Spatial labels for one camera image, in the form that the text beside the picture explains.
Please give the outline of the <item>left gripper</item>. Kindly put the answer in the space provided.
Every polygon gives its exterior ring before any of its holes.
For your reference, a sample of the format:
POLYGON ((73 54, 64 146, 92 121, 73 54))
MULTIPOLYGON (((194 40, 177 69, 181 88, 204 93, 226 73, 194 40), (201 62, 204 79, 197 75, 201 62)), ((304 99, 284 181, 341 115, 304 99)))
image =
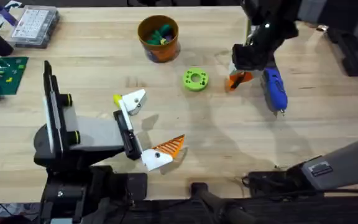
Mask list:
POLYGON ((148 171, 159 169, 171 162, 181 151, 185 135, 182 134, 150 149, 142 150, 134 134, 131 116, 136 115, 147 100, 146 91, 140 89, 123 96, 116 96, 119 109, 113 119, 78 116, 75 107, 63 110, 67 130, 78 131, 80 143, 71 147, 85 152, 124 152, 129 159, 138 160, 148 171))

